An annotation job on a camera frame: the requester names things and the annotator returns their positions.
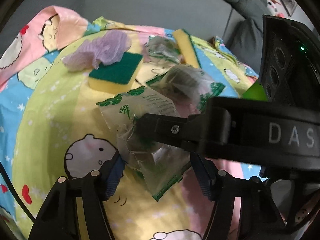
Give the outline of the purple crumpled cloth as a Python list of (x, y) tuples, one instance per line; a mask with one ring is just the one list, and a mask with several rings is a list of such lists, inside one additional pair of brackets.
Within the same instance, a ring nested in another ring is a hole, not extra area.
[(125, 32), (111, 30), (102, 37), (84, 40), (75, 52), (63, 57), (62, 62), (71, 72), (98, 69), (99, 64), (109, 66), (119, 62), (130, 47), (131, 38)]

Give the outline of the clear bag with steel wool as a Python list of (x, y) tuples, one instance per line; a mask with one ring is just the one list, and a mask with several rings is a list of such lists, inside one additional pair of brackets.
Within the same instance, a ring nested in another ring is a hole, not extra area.
[(188, 64), (175, 65), (147, 84), (175, 104), (188, 106), (195, 112), (203, 111), (207, 101), (219, 96), (226, 87), (215, 82), (204, 70)]

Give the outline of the clear green printed plastic bag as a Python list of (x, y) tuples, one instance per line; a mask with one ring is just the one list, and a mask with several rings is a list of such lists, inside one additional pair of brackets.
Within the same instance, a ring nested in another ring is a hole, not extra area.
[(190, 167), (189, 153), (140, 135), (137, 121), (146, 114), (178, 117), (174, 103), (157, 91), (141, 86), (98, 102), (108, 126), (116, 134), (117, 149), (144, 187), (158, 201)]

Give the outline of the crumpled clear plastic bag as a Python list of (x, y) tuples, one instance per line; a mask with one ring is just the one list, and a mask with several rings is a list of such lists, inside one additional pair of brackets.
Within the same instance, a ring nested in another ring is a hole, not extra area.
[(145, 44), (145, 50), (151, 62), (170, 62), (173, 64), (181, 62), (181, 52), (171, 39), (162, 36), (150, 37)]

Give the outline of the colourful cartoon bed sheet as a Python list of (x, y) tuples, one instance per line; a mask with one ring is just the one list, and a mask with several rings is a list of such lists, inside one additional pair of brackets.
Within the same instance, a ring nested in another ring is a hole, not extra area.
[[(153, 36), (173, 39), (174, 33), (103, 17), (88, 22), (71, 9), (49, 6), (23, 22), (6, 50), (13, 65), (1, 70), (1, 162), (33, 215), (65, 174), (63, 158), (70, 146), (116, 141), (97, 106), (110, 94), (89, 87), (88, 71), (69, 72), (62, 62), (82, 42), (110, 29), (127, 33), (130, 52), (137, 54)], [(193, 171), (154, 200), (128, 168), (105, 204), (116, 239), (200, 239), (212, 207)]]

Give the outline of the grey sofa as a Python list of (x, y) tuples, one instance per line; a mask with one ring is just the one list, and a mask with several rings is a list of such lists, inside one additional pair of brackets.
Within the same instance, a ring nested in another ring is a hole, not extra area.
[(263, 16), (271, 14), (267, 0), (224, 1), (232, 7), (232, 15), (222, 39), (240, 62), (259, 73), (263, 53)]

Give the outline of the yellow green sponge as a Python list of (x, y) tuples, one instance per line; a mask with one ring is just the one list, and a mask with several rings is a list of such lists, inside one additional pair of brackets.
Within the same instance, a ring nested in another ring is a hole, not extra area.
[(99, 64), (88, 76), (91, 89), (110, 94), (127, 92), (133, 85), (143, 64), (143, 55), (125, 52), (119, 62)]
[(184, 29), (178, 29), (173, 32), (173, 37), (176, 40), (185, 63), (193, 66), (194, 68), (201, 68), (199, 59), (197, 58), (196, 50), (193, 46), (189, 33)]

